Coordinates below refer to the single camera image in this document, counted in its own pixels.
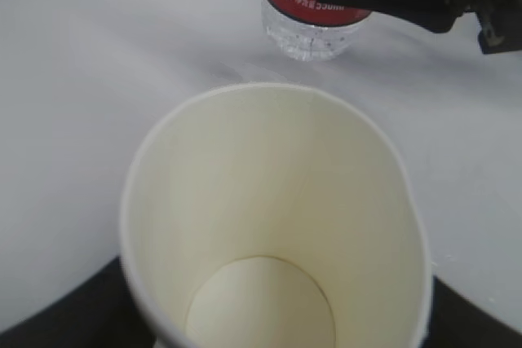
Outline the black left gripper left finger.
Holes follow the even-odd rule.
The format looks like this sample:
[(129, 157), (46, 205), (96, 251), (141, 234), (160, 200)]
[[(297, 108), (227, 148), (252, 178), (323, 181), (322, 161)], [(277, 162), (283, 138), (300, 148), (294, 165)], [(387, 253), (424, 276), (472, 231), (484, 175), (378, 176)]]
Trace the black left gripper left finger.
[(1, 333), (2, 347), (152, 347), (118, 258), (71, 293)]

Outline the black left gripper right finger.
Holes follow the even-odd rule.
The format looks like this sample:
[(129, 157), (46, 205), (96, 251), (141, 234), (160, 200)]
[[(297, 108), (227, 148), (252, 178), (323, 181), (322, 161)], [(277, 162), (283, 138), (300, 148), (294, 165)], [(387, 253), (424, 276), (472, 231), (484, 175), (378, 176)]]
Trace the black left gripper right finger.
[(521, 334), (435, 278), (424, 348), (522, 348)]

